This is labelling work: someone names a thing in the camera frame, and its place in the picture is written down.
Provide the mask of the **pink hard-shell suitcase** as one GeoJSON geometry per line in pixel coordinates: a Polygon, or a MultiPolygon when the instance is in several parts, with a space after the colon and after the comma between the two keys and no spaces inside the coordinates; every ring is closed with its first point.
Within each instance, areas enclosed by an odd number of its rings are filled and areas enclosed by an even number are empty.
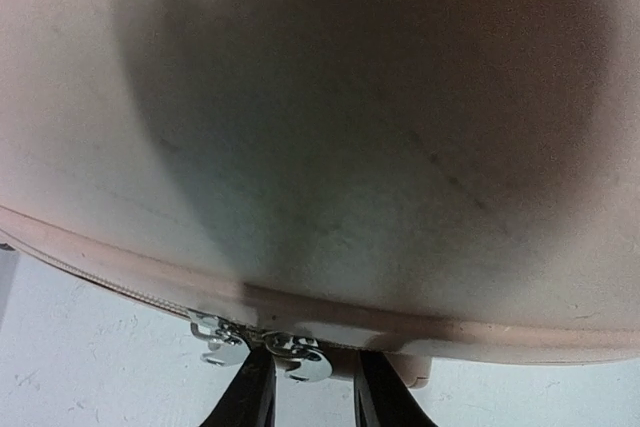
{"type": "Polygon", "coordinates": [[[639,0],[1,0],[1,238],[209,362],[639,353],[639,0]]]}

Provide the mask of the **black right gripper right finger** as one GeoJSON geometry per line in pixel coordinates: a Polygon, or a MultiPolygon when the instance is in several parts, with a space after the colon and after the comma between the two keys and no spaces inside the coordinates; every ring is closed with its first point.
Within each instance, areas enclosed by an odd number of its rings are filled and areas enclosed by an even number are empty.
{"type": "Polygon", "coordinates": [[[354,374],[358,427],[435,427],[383,353],[358,353],[354,374]]]}

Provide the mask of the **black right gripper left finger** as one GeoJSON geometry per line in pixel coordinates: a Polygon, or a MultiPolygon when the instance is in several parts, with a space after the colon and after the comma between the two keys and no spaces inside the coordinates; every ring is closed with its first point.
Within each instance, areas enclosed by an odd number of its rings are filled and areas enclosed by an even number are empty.
{"type": "Polygon", "coordinates": [[[201,427],[273,427],[275,362],[265,347],[252,350],[201,427]]]}

